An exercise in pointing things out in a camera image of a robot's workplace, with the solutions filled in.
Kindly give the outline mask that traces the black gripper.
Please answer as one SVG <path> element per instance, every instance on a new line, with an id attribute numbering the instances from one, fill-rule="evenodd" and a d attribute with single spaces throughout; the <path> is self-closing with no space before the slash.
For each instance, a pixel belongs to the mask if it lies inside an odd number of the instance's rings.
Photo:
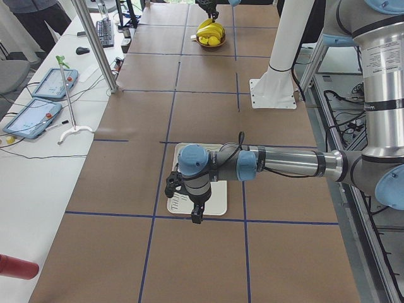
<path id="1" fill-rule="evenodd" d="M 217 1 L 216 0 L 195 0 L 195 3 L 201 8 L 206 9 L 208 17 L 215 21 L 219 12 L 216 10 Z"/>
<path id="2" fill-rule="evenodd" d="M 194 208 L 191 212 L 191 220 L 193 223 L 200 224 L 203 221 L 203 213 L 205 210 L 205 203 L 210 198 L 210 192 L 203 194 L 188 194 L 189 199 L 194 203 Z"/>

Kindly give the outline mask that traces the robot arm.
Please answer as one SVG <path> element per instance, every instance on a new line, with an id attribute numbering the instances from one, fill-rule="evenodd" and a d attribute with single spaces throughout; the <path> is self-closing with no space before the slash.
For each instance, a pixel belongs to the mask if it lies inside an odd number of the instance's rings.
<path id="1" fill-rule="evenodd" d="M 211 184 L 248 181 L 268 171 L 287 177 L 327 177 L 379 203 L 403 209 L 403 2 L 327 1 L 324 35 L 348 38 L 362 54 L 367 146 L 362 151 L 286 150 L 227 143 L 218 151 L 191 144 L 180 150 L 165 195 L 193 202 L 201 223 Z"/>

